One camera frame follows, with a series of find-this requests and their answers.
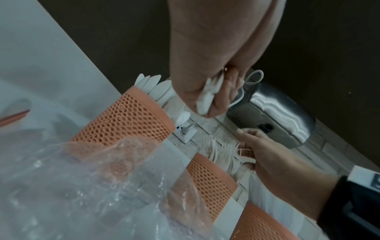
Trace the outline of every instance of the perforated orange container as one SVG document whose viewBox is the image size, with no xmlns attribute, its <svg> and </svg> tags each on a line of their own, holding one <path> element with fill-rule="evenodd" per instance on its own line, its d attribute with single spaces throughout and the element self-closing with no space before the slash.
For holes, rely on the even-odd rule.
<svg viewBox="0 0 380 240">
<path fill-rule="evenodd" d="M 127 136 L 145 136 L 164 141 L 175 130 L 174 123 L 146 93 L 133 86 L 72 141 L 112 145 Z"/>
<path fill-rule="evenodd" d="M 211 220 L 215 221 L 238 185 L 232 177 L 200 153 L 195 154 L 186 169 L 209 209 Z"/>
<path fill-rule="evenodd" d="M 299 240 L 291 231 L 247 202 L 230 240 Z"/>
</svg>

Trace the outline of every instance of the power outlet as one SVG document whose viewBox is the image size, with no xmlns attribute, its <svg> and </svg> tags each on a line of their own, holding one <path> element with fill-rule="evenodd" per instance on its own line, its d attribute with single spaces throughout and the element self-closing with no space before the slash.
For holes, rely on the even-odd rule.
<svg viewBox="0 0 380 240">
<path fill-rule="evenodd" d="M 194 127 L 191 127 L 189 129 L 189 131 L 186 133 L 186 134 L 183 134 L 181 131 L 182 131 L 182 128 L 183 127 L 187 127 L 189 126 L 190 124 L 188 122 L 185 122 L 184 124 L 182 124 L 181 126 L 178 126 L 175 131 L 174 131 L 174 135 L 176 135 L 179 140 L 181 140 L 183 143 L 188 143 L 190 141 L 190 139 L 192 137 L 194 137 L 194 135 L 197 133 L 197 130 L 194 128 Z"/>
</svg>

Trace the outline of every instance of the hand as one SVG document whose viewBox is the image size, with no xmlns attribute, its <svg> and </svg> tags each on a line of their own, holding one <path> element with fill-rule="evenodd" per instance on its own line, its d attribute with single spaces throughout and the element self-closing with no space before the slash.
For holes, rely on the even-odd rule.
<svg viewBox="0 0 380 240">
<path fill-rule="evenodd" d="M 170 75 L 174 90 L 196 111 L 207 78 L 227 67 L 226 82 L 206 117 L 227 111 L 247 70 L 269 45 L 286 0 L 168 0 Z"/>
<path fill-rule="evenodd" d="M 265 187 L 317 220 L 338 176 L 318 170 L 259 129 L 238 129 L 237 132 L 242 141 L 241 155 L 256 159 L 252 167 Z"/>
</svg>

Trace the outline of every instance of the dark brown surface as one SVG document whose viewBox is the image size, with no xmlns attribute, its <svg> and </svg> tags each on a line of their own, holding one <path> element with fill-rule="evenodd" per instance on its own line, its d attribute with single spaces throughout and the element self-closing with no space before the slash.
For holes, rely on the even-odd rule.
<svg viewBox="0 0 380 240">
<path fill-rule="evenodd" d="M 380 165 L 380 1 L 289 0 L 255 69 Z"/>
<path fill-rule="evenodd" d="M 39 1 L 120 92 L 141 72 L 169 76 L 165 0 Z M 288 0 L 254 66 L 377 164 L 379 23 L 378 0 Z"/>
</svg>

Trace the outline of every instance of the metallic appliance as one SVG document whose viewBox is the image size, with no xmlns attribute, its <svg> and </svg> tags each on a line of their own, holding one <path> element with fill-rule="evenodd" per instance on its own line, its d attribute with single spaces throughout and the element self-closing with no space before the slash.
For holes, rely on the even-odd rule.
<svg viewBox="0 0 380 240">
<path fill-rule="evenodd" d="M 285 93 L 261 82 L 263 76 L 259 81 L 252 78 L 252 74 L 247 78 L 243 99 L 228 110 L 227 117 L 239 128 L 260 128 L 287 148 L 306 142 L 314 131 L 315 118 Z"/>
</svg>

